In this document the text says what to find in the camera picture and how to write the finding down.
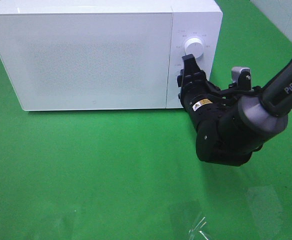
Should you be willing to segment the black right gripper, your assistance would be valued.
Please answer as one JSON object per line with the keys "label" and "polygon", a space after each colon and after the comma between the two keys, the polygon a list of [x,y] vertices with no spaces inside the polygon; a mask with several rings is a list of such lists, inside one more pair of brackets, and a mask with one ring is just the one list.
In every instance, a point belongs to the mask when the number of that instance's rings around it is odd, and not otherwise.
{"label": "black right gripper", "polygon": [[183,69],[176,78],[177,85],[180,88],[179,100],[182,100],[182,97],[190,90],[194,90],[196,95],[211,94],[221,90],[218,86],[207,80],[205,72],[200,69],[193,54],[184,55],[182,61]]}

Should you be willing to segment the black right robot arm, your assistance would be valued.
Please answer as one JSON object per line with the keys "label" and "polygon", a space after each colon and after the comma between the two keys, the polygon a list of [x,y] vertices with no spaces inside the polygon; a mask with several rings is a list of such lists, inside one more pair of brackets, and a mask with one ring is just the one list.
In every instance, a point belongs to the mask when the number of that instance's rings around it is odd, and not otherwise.
{"label": "black right robot arm", "polygon": [[224,90],[207,80],[192,54],[182,60],[178,98],[196,131],[200,161],[241,166],[286,129],[292,110],[292,58],[262,87],[252,86],[249,68],[236,66]]}

